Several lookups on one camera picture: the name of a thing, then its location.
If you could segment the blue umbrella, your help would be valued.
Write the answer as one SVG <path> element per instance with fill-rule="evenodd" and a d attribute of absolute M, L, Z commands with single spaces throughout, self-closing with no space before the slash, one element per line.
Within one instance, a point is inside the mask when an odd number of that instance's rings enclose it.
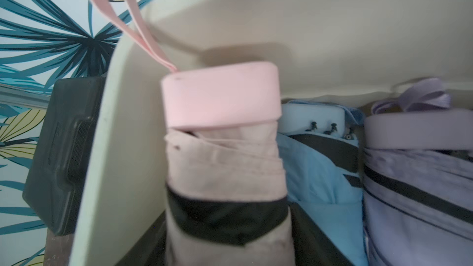
<path fill-rule="evenodd" d="M 363 192 L 357 108 L 291 101 L 282 106 L 277 144 L 287 172 L 289 201 L 300 205 L 355 266 L 368 265 L 363 232 Z"/>

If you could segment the pink umbrella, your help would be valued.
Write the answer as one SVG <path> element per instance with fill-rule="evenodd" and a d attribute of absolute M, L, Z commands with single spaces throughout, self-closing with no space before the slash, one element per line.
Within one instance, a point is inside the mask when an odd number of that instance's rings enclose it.
<path fill-rule="evenodd" d="M 178 70 L 136 0 L 131 29 L 108 0 L 91 0 L 169 70 L 161 82 L 167 133 L 166 210 L 127 266 L 293 266 L 286 173 L 276 143 L 278 68 L 250 62 Z"/>

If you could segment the beige plastic storage box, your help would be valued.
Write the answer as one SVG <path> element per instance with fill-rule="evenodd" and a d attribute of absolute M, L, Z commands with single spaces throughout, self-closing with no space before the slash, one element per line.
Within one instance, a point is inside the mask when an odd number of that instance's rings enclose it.
<path fill-rule="evenodd" d="M 473 105 L 473 0 L 153 0 L 180 70 L 278 66 L 282 97 L 361 107 L 440 78 Z M 70 264 L 114 266 L 165 209 L 167 69 L 123 36 L 108 69 Z"/>

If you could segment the purple umbrella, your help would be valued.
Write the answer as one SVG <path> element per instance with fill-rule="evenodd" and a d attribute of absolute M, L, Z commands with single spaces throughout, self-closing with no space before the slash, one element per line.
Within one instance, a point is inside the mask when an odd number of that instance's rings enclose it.
<path fill-rule="evenodd" d="M 437 78 L 372 106 L 363 193 L 372 266 L 473 263 L 473 113 Z"/>

